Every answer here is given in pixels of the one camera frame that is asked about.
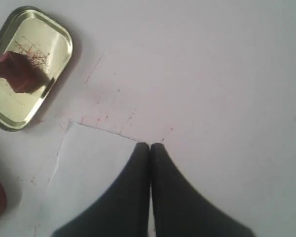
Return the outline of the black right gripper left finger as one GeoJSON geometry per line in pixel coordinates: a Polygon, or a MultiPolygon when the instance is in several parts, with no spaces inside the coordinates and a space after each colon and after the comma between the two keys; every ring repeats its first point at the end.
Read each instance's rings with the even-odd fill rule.
{"type": "Polygon", "coordinates": [[[57,229],[54,237],[146,237],[150,202],[150,150],[134,150],[111,186],[88,209],[57,229]]]}

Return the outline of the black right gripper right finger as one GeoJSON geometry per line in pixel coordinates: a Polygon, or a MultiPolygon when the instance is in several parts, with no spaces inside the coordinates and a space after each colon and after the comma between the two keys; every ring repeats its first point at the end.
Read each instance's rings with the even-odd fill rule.
{"type": "Polygon", "coordinates": [[[212,205],[187,181],[163,144],[151,145],[150,159],[156,236],[254,236],[248,227],[212,205]]]}

